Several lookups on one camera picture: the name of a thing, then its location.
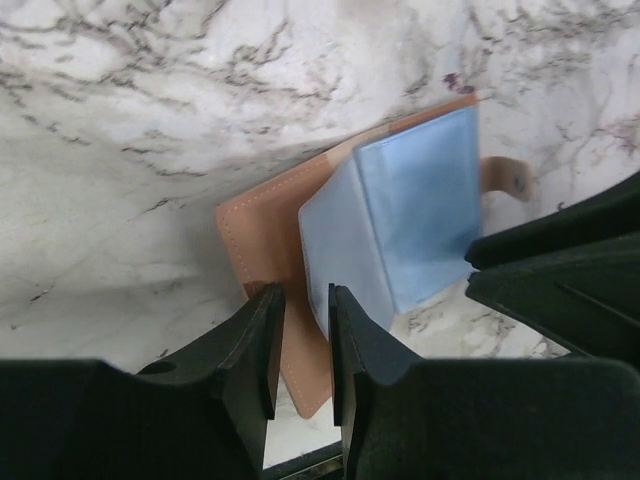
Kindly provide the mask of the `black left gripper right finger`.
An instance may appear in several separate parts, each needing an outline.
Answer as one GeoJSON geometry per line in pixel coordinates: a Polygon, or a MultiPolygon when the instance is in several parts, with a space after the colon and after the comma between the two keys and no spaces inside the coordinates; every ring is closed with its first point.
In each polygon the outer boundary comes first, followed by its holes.
{"type": "Polygon", "coordinates": [[[635,479],[639,377],[610,360],[425,359],[331,285],[348,479],[635,479]]]}

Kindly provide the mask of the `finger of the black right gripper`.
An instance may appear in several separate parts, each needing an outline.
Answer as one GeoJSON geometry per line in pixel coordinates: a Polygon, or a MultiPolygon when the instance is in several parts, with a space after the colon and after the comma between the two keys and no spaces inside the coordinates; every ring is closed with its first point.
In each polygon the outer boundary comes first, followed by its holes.
{"type": "Polygon", "coordinates": [[[637,234],[474,273],[466,296],[572,352],[639,356],[637,234]]]}
{"type": "Polygon", "coordinates": [[[483,270],[639,230],[639,175],[529,223],[480,238],[465,260],[483,270]]]}

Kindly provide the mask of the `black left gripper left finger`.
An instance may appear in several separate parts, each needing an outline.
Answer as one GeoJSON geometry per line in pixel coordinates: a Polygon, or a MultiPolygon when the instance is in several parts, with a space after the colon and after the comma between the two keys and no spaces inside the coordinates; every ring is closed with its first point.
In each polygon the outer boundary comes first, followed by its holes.
{"type": "Polygon", "coordinates": [[[266,285],[135,374],[97,359],[1,364],[5,479],[257,479],[285,313],[266,285]]]}

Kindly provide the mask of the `tan leather card holder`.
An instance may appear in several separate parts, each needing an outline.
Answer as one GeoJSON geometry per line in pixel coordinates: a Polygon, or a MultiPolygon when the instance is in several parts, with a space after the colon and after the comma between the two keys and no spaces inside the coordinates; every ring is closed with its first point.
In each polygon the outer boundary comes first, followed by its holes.
{"type": "Polygon", "coordinates": [[[331,394],[330,284],[389,328],[469,272],[484,193],[532,197],[526,163],[480,155],[477,107],[466,94],[364,131],[217,207],[245,293],[284,287],[280,370],[300,416],[331,394]]]}

